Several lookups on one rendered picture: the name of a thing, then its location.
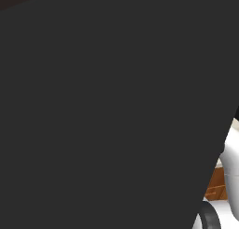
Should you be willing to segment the dark grey cabinet panel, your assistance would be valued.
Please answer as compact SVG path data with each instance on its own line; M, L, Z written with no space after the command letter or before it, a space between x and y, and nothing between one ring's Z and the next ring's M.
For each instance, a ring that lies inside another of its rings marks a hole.
M0 229L191 229L239 108L239 0L0 0Z

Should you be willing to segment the brown wooden base cabinets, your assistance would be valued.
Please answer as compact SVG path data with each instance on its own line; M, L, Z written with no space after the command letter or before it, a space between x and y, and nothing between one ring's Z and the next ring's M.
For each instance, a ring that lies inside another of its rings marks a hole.
M214 170L204 197L208 201L228 199L223 167L219 167Z

